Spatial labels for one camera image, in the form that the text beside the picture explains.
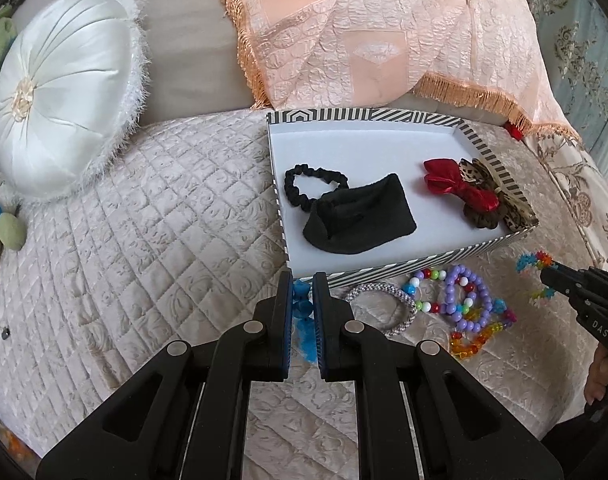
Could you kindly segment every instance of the pink embroidered cloth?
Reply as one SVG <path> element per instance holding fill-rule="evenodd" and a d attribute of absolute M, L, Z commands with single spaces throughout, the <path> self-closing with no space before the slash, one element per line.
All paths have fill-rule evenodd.
<path fill-rule="evenodd" d="M 385 105 L 408 91 L 576 133 L 526 0 L 224 0 L 256 106 Z"/>

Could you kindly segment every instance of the red bow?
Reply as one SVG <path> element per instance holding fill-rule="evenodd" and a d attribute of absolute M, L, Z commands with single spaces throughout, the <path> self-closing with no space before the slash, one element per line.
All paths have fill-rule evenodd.
<path fill-rule="evenodd" d="M 428 171 L 424 180 L 431 193 L 452 193 L 478 213 L 494 211 L 500 205 L 497 195 L 492 191 L 479 189 L 465 182 L 459 173 L 459 165 L 451 158 L 426 160 L 424 168 Z"/>

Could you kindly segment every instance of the stuffed toy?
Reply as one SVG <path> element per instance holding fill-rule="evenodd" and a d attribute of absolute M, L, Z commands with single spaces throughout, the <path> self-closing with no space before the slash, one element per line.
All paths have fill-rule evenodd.
<path fill-rule="evenodd" d="M 0 207 L 0 242 L 7 249 L 20 250 L 26 241 L 26 226 Z"/>

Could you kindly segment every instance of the quilted bedspread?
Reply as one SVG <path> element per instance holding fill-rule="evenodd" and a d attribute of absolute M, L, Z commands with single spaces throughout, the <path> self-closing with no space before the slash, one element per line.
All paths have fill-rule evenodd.
<path fill-rule="evenodd" d="M 541 225 L 463 262 L 519 317 L 465 365 L 540 436 L 581 390 L 594 343 L 564 298 L 529 301 L 537 279 L 518 276 L 515 259 L 545 248 L 569 266 L 592 261 L 527 147 L 500 128 L 472 127 Z M 22 208 L 28 241 L 0 263 L 0 334 L 11 334 L 0 337 L 1 420 L 45 454 L 167 342 L 206 342 L 250 319 L 285 261 L 271 186 L 265 113 L 239 110 L 145 128 L 93 187 Z M 402 315 L 375 293 L 354 309 L 378 327 Z M 448 333 L 419 313 L 400 338 L 445 345 Z M 293 350 L 286 382 L 253 386 L 245 453 L 248 479 L 356 479 L 353 386 L 325 384 Z"/>

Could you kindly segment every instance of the orange fringe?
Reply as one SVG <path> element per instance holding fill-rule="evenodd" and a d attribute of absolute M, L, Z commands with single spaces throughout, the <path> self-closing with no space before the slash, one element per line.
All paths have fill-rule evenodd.
<path fill-rule="evenodd" d="M 253 91 L 255 104 L 253 110 L 271 106 L 266 93 L 263 75 L 257 64 L 250 40 L 246 8 L 243 0 L 222 0 L 226 13 L 237 29 L 237 62 L 242 68 L 249 88 Z M 436 73 L 426 73 L 411 92 L 417 96 L 434 99 L 454 106 L 467 106 L 493 112 L 517 126 L 525 135 L 564 137 L 581 142 L 577 133 L 568 126 L 556 123 L 535 123 L 526 116 L 524 110 L 509 95 L 500 90 L 488 90 L 481 86 L 458 82 Z"/>
<path fill-rule="evenodd" d="M 425 73 L 411 92 L 453 106 L 474 107 L 506 117 L 524 135 L 560 134 L 581 142 L 581 137 L 568 126 L 558 123 L 533 123 L 513 97 L 501 90 L 488 90 L 474 84 L 461 83 L 442 75 Z"/>
<path fill-rule="evenodd" d="M 253 92 L 255 104 L 253 110 L 259 110 L 271 106 L 271 101 L 266 94 L 263 77 L 258 68 L 257 59 L 251 45 L 248 34 L 246 9 L 242 0 L 222 0 L 226 13 L 233 20 L 237 29 L 237 62 L 242 68 L 249 88 Z"/>

